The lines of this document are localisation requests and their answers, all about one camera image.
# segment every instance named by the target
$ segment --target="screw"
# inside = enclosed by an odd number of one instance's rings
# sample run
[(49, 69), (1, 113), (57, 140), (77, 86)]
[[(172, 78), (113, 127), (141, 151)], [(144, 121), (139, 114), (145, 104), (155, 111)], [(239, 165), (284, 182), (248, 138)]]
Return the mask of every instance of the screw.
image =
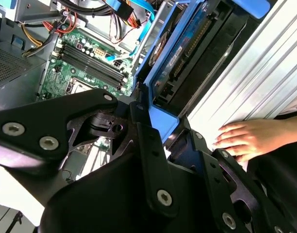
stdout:
[(222, 154), (225, 158), (228, 158), (228, 154), (225, 151), (222, 151)]
[(2, 131), (9, 136), (19, 136), (25, 132), (25, 128), (19, 123), (9, 122), (3, 125)]
[(157, 199), (164, 206), (170, 206), (172, 204), (172, 197), (166, 190), (158, 190)]
[(44, 150), (55, 150), (59, 146), (59, 142), (56, 138), (51, 136), (45, 136), (40, 139), (40, 147)]
[(200, 133), (196, 133), (197, 138), (202, 139), (202, 136)]
[(109, 101), (113, 100), (112, 96), (109, 96), (109, 95), (105, 94), (104, 97), (105, 97), (106, 100), (109, 100)]
[(232, 216), (228, 213), (223, 213), (222, 215), (223, 221), (224, 223), (231, 228), (232, 230), (236, 229), (236, 222), (235, 220), (232, 218)]
[(276, 231), (276, 233), (283, 233), (283, 231), (281, 230), (281, 228), (280, 227), (275, 227), (275, 231)]
[(140, 109), (140, 110), (144, 110), (144, 107), (141, 104), (138, 104), (137, 108)]

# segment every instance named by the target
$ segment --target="bolt hole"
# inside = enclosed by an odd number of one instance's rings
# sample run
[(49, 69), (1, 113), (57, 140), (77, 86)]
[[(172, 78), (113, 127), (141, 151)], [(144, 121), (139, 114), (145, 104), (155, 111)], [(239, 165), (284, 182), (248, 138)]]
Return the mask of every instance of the bolt hole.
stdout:
[(227, 217), (226, 218), (226, 221), (228, 222), (228, 224), (230, 224), (230, 225), (232, 225), (233, 224), (233, 222), (232, 222), (232, 219), (230, 218), (230, 217)]
[(46, 139), (44, 143), (48, 146), (52, 146), (54, 144), (54, 141), (50, 139)]
[(214, 180), (215, 182), (220, 183), (220, 180), (217, 177), (215, 177)]
[(19, 127), (16, 126), (16, 125), (12, 125), (12, 126), (8, 127), (8, 130), (11, 131), (11, 132), (16, 133), (16, 132), (19, 131)]
[(117, 133), (117, 132), (121, 131), (122, 129), (123, 129), (122, 125), (115, 125), (115, 126), (113, 126), (112, 131)]
[(168, 197), (167, 197), (166, 194), (162, 194), (161, 197), (162, 197), (162, 199), (163, 199), (164, 201), (168, 201)]

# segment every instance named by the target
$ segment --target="aluminum panel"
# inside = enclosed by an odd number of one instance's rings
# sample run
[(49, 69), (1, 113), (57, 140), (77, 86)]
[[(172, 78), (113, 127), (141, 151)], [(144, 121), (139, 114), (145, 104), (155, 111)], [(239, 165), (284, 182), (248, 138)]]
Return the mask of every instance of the aluminum panel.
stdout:
[(297, 0), (279, 0), (188, 116), (208, 146), (235, 121), (274, 118), (297, 97)]

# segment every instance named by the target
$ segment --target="metal panel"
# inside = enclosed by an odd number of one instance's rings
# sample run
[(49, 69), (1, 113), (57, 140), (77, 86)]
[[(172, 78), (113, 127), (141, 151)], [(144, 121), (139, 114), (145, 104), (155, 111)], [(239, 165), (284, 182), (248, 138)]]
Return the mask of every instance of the metal panel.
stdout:
[(274, 118), (296, 97), (297, 0), (280, 0), (188, 119), (210, 147), (219, 127)]
[(12, 21), (23, 23), (41, 22), (60, 18), (61, 15), (54, 9), (55, 5), (50, 2), (43, 3), (42, 0), (17, 0), (11, 8), (0, 5), (0, 16)]
[(0, 110), (35, 102), (45, 61), (22, 58), (22, 51), (7, 42), (0, 43)]

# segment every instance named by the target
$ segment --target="hand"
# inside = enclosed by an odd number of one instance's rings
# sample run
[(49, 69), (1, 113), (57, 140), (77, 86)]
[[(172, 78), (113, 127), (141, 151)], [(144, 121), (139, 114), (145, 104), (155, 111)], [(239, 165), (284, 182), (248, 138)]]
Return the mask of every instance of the hand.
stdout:
[(238, 162), (271, 152), (287, 144), (287, 126), (283, 120), (250, 120), (219, 129), (214, 146), (224, 148)]

